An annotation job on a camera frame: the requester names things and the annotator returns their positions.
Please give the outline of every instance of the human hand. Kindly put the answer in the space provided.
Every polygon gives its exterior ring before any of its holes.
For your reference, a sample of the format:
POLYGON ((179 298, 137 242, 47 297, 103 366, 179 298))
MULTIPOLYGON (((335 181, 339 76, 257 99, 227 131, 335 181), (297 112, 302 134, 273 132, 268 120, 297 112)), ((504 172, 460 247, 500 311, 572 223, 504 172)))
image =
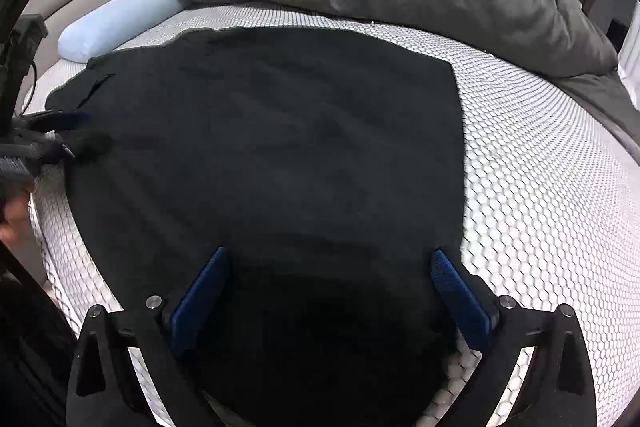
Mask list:
POLYGON ((10 250, 21 247, 31 235, 29 220, 29 195, 33 185, 28 185, 4 206, 4 222, 0 223, 0 241, 10 250))

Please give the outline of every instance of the black cloth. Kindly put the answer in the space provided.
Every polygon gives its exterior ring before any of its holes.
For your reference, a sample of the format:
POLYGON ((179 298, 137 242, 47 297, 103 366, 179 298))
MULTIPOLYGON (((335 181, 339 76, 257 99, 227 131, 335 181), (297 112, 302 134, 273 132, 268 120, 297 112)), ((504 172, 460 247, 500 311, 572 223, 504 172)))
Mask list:
POLYGON ((230 252, 184 360, 211 396, 260 427, 418 418, 454 348, 429 279, 462 241, 448 63, 354 32, 196 30, 92 60, 46 105, 113 139, 66 192, 125 309, 230 252))

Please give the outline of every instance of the wall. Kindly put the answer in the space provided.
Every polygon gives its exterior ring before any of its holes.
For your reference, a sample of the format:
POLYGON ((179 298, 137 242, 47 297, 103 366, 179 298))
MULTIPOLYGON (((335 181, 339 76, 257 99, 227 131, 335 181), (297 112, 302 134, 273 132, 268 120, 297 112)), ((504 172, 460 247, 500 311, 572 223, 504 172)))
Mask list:
POLYGON ((607 33, 612 19, 629 26, 633 17, 636 0, 595 0, 589 19, 596 23, 603 33, 607 33))

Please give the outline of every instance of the white mattress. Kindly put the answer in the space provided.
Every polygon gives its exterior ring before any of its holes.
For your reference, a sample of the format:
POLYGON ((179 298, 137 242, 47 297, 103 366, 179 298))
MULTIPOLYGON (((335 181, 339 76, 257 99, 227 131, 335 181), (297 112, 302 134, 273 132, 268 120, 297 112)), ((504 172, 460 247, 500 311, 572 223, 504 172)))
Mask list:
MULTIPOLYGON (((185 10, 122 47, 162 44, 190 28, 291 25, 369 34, 452 64, 466 139, 463 262, 497 295, 511 295, 525 307, 551 311, 567 302, 577 310, 593 368, 598 425, 612 425, 640 385, 639 166, 548 82, 420 30, 253 3, 185 10)), ((30 111, 42 110, 49 92, 83 67, 60 60, 46 71, 30 111)), ((76 331, 92 304, 120 309, 76 228, 60 168, 39 179, 31 215, 54 291, 76 331)), ((431 403, 425 397, 421 427, 437 423, 478 363, 479 354, 462 340, 458 348, 448 361, 447 385, 431 403)), ((523 350, 489 425, 507 418, 531 353, 523 350)), ((140 353, 133 355, 156 418, 171 425, 140 353)))

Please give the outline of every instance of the white curtain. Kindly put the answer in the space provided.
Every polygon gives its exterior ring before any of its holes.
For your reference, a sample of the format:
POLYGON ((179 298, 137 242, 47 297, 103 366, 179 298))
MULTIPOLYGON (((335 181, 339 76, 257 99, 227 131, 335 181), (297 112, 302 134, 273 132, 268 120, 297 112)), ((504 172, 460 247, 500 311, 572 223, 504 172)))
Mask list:
POLYGON ((638 108, 640 107, 640 100, 638 100, 640 98, 640 2, 636 2, 631 27, 626 33, 625 42, 622 44, 618 58, 623 75, 626 76, 623 78, 623 83, 626 85, 626 89, 631 92, 631 99, 638 108))

